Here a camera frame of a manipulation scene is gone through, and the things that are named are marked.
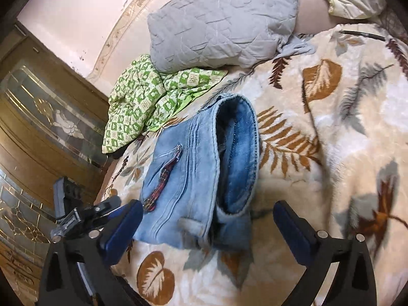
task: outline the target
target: folded blue jeans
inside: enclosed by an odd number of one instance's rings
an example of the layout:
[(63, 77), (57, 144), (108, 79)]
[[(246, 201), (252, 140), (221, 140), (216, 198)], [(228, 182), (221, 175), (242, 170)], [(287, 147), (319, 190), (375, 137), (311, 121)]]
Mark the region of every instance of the folded blue jeans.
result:
[(134, 239), (176, 248), (250, 248), (249, 204), (259, 166), (256, 113), (223, 94), (160, 134), (143, 183)]

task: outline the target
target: jeans pocket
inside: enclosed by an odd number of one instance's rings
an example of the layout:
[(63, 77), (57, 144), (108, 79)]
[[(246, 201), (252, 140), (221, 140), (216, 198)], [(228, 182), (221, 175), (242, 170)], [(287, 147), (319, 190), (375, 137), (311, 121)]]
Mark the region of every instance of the jeans pocket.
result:
[(179, 144), (172, 150), (153, 158), (142, 188), (141, 202), (145, 213), (152, 212), (156, 208), (156, 202), (181, 155), (182, 145)]

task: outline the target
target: gray cloth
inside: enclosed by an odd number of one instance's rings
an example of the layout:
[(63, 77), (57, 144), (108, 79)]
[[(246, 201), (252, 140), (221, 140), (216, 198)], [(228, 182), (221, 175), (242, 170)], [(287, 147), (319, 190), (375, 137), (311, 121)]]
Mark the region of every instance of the gray cloth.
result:
[(161, 72), (259, 61), (313, 47), (292, 36), (298, 0), (172, 0), (148, 16), (150, 57)]

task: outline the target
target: green blanket trim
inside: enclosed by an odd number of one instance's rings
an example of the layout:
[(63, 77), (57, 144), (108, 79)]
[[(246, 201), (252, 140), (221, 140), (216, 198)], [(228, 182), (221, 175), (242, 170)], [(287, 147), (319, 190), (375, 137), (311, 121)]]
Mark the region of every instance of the green blanket trim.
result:
[(109, 97), (102, 152), (115, 152), (143, 131), (157, 131), (227, 73), (192, 68), (163, 74), (154, 68), (148, 54), (141, 55), (120, 75)]

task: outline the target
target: blanket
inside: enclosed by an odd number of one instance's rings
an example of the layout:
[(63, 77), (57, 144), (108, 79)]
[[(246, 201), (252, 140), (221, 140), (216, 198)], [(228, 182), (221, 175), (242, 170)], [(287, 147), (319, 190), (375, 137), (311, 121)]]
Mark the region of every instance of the blanket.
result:
[(225, 70), (199, 68), (163, 74), (148, 54), (141, 55), (120, 75), (109, 97), (102, 153), (115, 152), (143, 130), (156, 131), (225, 75)]
[[(342, 34), (362, 31), (385, 41)], [(193, 116), (222, 92), (241, 93), (257, 114), (262, 148), (252, 202), (250, 252), (178, 250), (135, 241), (115, 272), (152, 305), (283, 303), (304, 272), (271, 210), (286, 200), (315, 230), (361, 233), (379, 306), (408, 279), (408, 47), (375, 25), (338, 25), (311, 39), (313, 55), (253, 70), (233, 67), (217, 86), (155, 133), (129, 146), (105, 197), (138, 199), (160, 130)], [(330, 271), (316, 305), (331, 284)]]

